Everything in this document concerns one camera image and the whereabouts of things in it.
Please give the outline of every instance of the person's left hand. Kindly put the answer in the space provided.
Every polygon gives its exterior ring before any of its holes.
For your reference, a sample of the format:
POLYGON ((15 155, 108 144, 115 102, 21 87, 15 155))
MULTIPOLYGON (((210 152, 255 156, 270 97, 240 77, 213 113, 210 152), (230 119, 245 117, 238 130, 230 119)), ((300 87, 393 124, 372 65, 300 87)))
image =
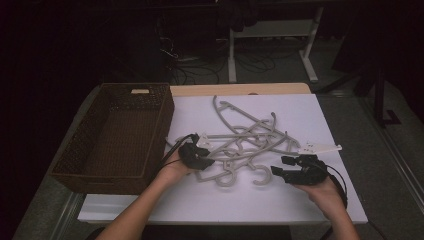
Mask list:
POLYGON ((168 185, 174 185, 185 175, 195 170, 188 168, 180 159, 178 149, 164 163, 164 167, 156 175, 155 180, 164 181, 168 185))

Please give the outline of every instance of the forearm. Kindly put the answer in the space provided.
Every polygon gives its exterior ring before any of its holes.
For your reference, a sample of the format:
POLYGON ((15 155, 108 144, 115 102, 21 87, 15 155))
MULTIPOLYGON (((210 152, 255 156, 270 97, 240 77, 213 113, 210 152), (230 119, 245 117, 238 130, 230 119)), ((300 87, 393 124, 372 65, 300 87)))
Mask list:
POLYGON ((97 239, 140 239, 156 202, 169 184, 155 180, 97 239))
POLYGON ((334 236, 339 240, 359 240, 359 235, 346 211, 329 217, 334 236))

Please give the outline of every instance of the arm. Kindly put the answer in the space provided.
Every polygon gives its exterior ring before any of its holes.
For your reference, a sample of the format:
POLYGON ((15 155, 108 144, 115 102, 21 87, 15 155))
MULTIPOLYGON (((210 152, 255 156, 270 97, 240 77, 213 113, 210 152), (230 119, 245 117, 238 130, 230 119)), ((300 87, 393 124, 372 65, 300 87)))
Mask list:
POLYGON ((146 190, 119 214, 97 239, 140 239, 150 213, 162 193, 191 172, 181 161, 176 161, 178 159, 178 151, 175 151, 166 162, 170 164, 159 171, 146 190))
POLYGON ((309 199, 311 199, 311 201, 321 209, 325 217, 330 220, 336 239, 359 240, 359 235, 344 207, 343 201, 337 192, 337 188, 329 177, 327 177, 324 182, 315 186, 294 186, 308 193, 309 199))

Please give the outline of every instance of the table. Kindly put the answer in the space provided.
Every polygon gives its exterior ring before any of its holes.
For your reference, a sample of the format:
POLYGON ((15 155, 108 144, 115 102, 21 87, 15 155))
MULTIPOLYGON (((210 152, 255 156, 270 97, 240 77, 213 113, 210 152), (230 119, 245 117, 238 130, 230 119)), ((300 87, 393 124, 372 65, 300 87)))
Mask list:
MULTIPOLYGON (((310 94, 306 84, 172 86, 171 91, 174 95, 175 112, 168 135, 170 140, 181 136, 181 133, 206 130, 214 134, 215 131, 225 129, 216 116, 205 110, 211 107, 211 105, 208 107, 211 96, 219 95, 218 100, 229 101, 258 118, 269 117, 272 109, 277 115, 277 128, 287 130, 289 135, 295 137, 301 144, 307 140, 334 144, 318 101, 315 95, 310 94), (262 95, 245 95, 250 93, 262 95), (201 114, 196 112, 199 109, 203 109, 201 114)), ((237 121, 239 119, 239 116, 228 118, 237 121)), ((279 156, 273 154, 267 153, 258 161, 266 166, 283 167, 279 156)), ((366 223, 367 217, 338 152, 318 156, 344 176, 348 188, 348 212, 353 222, 366 223)), ((263 174, 259 172, 252 174, 248 169, 242 170, 237 175, 236 184, 228 188, 218 187, 215 182, 197 183, 193 175, 184 178, 181 183, 163 195, 149 223, 292 225, 327 221, 304 192, 285 184, 281 178, 274 177, 268 185, 256 186, 251 181, 263 177, 263 174)), ((88 194, 78 219, 89 223, 110 222, 135 198, 136 196, 88 194)))

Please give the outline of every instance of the brown wicker basket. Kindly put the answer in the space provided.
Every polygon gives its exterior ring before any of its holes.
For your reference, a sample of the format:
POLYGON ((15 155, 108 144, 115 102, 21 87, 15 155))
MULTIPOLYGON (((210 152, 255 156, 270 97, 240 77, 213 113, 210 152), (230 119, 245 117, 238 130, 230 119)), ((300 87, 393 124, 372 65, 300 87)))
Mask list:
POLYGON ((74 192, 140 194, 173 113, 166 83, 103 84, 50 175, 74 192))

